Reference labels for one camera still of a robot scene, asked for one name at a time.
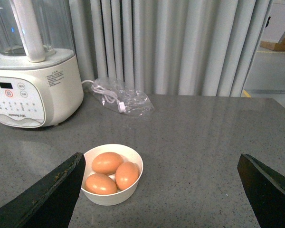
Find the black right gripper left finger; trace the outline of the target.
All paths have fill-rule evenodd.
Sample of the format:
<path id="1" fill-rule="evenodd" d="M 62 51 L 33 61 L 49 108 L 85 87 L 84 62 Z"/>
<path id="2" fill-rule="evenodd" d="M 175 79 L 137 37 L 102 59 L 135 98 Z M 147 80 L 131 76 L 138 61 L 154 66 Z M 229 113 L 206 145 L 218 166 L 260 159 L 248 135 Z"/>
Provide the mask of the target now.
<path id="1" fill-rule="evenodd" d="M 0 228 L 67 228 L 79 198 L 85 158 L 75 153 L 0 208 Z"/>

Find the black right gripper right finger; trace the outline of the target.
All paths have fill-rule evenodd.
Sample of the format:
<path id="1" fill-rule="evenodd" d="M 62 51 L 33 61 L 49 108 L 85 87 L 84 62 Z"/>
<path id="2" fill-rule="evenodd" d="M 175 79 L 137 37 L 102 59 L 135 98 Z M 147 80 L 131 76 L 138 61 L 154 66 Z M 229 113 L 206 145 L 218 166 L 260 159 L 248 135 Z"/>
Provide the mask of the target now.
<path id="1" fill-rule="evenodd" d="M 262 228 L 285 228 L 285 176 L 249 154 L 241 154 L 237 171 Z"/>

